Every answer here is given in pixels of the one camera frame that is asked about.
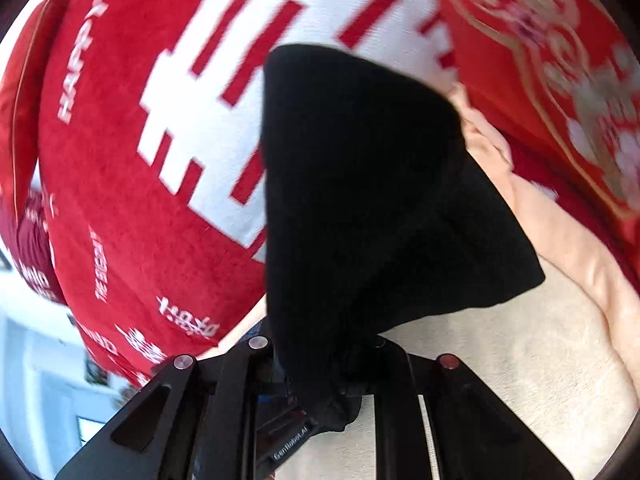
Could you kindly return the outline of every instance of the black plastic part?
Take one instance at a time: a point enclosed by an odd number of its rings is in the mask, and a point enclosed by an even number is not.
[[[0,478],[2,480],[40,480],[24,466],[2,430],[0,430]]]
[[[384,379],[374,395],[376,478],[431,480],[429,448],[409,358],[391,341],[377,354]]]
[[[594,480],[637,480],[640,471],[640,412],[629,426],[616,452]]]
[[[357,412],[373,394],[378,480],[431,480],[418,396],[442,480],[571,480],[558,459],[459,359],[407,355],[380,339],[341,388]],[[57,480],[263,480],[327,431],[288,395],[273,348],[162,371],[65,466]]]
[[[411,356],[414,367],[423,359]],[[462,361],[428,364],[421,384],[440,477],[455,480],[571,480],[562,463]]]

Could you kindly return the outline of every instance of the red cushion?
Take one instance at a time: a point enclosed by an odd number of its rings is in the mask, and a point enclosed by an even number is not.
[[[0,236],[16,270],[34,292],[46,300],[66,304],[51,258],[42,194],[32,190],[24,214],[14,221],[0,198]]]
[[[269,50],[328,43],[443,82],[446,26],[424,27],[436,15],[435,0],[71,1],[42,93],[40,170],[56,273],[101,365],[130,377],[201,354],[264,294]]]
[[[598,0],[441,0],[473,106],[536,151],[640,270],[640,64]]]
[[[505,135],[505,138],[511,149],[513,173],[543,191],[569,215],[595,234],[616,259],[629,283],[640,292],[638,276],[629,264],[620,243],[612,235],[609,226],[604,223],[602,216],[593,205],[574,186],[558,175],[541,156],[514,137]]]
[[[0,190],[14,216],[22,215],[38,160],[38,116],[51,45],[68,0],[44,0],[31,13],[0,84]]]

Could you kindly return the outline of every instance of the black fabric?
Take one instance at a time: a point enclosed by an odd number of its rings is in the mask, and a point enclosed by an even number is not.
[[[2,480],[40,480],[24,466],[2,430],[0,430],[0,478]]]
[[[271,329],[302,405],[341,430],[339,382],[363,341],[544,275],[437,92],[319,46],[279,47],[264,74]]]

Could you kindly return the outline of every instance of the screw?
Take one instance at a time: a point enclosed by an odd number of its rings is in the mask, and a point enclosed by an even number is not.
[[[453,354],[444,354],[440,356],[440,366],[447,370],[455,370],[460,366],[460,359]]]
[[[174,366],[178,368],[178,370],[186,370],[191,367],[191,365],[193,365],[193,357],[190,355],[178,355],[178,357],[174,359]]]
[[[257,335],[256,337],[252,337],[249,339],[249,346],[254,350],[261,350],[263,348],[267,348],[269,345],[269,340],[264,336]]]

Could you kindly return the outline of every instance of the peach fabric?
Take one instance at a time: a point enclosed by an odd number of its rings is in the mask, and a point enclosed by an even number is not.
[[[564,273],[540,264],[545,282],[507,303],[425,317],[384,336],[430,359],[458,355],[575,480],[593,480],[638,412],[638,398],[600,309]],[[365,397],[344,433],[313,437],[276,478],[374,480],[375,433]]]
[[[580,222],[513,173],[507,141],[470,107],[462,85],[457,85],[449,98],[462,116],[469,153],[511,207],[536,252],[577,283],[601,309],[612,346],[640,396],[640,298],[618,263]]]
[[[242,321],[220,340],[218,346],[203,352],[198,356],[198,360],[202,361],[203,359],[209,359],[226,354],[238,341],[242,339],[244,334],[249,332],[249,330],[251,330],[261,319],[264,319],[266,315],[267,297],[263,296],[262,299],[249,311],[249,313],[242,318]]]

